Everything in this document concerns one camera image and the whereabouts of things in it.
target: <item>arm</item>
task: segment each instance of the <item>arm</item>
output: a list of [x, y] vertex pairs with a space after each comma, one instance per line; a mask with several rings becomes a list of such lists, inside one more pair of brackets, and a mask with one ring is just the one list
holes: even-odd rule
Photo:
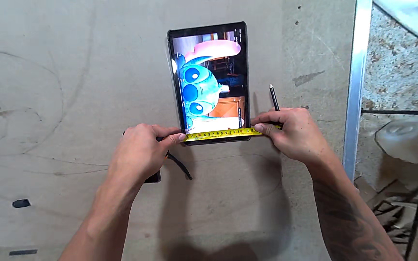
[[[269, 121], [283, 123], [282, 130], [265, 123]], [[322, 237], [332, 260], [403, 260], [306, 109], [271, 110], [251, 123], [309, 170]]]
[[[170, 147], [186, 138], [178, 128], [140, 124], [128, 128], [109, 163], [93, 206], [60, 261], [122, 258], [131, 205], [143, 182], [156, 173]], [[167, 137], [158, 142], [156, 137]]]

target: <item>fingernail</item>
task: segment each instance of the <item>fingernail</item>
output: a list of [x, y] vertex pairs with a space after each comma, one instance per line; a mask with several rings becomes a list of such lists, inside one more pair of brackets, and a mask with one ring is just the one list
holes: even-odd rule
[[263, 132], [264, 129], [265, 129], [265, 126], [264, 126], [264, 124], [258, 123], [256, 125], [254, 125], [254, 129], [258, 132]]
[[179, 141], [183, 141], [184, 139], [186, 139], [186, 135], [185, 134], [180, 134], [179, 136], [178, 136], [178, 140]]

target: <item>left hand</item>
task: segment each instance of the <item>left hand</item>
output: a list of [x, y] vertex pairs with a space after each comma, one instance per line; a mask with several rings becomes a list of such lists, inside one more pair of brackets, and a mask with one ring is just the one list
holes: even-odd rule
[[[164, 163], [167, 151], [186, 135], [177, 127], [139, 124], [125, 131], [109, 163], [108, 176], [120, 181], [143, 183]], [[156, 137], [166, 137], [158, 142]]]

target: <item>pencil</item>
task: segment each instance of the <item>pencil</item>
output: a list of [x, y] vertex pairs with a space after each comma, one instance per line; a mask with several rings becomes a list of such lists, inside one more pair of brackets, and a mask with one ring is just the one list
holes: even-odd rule
[[278, 106], [277, 96], [275, 95], [274, 86], [270, 85], [270, 95], [272, 96], [272, 101], [274, 102], [275, 110], [280, 110], [280, 107]]

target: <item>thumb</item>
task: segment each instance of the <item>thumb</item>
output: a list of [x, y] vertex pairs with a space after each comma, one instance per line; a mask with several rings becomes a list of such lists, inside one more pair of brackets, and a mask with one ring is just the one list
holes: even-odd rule
[[164, 152], [167, 152], [173, 146], [179, 144], [184, 139], [186, 139], [186, 135], [183, 133], [172, 134], [164, 138], [163, 140], [159, 141], [159, 144], [164, 149]]
[[283, 136], [283, 132], [272, 124], [258, 123], [254, 125], [254, 129], [262, 134], [269, 136], [272, 140], [279, 139]]

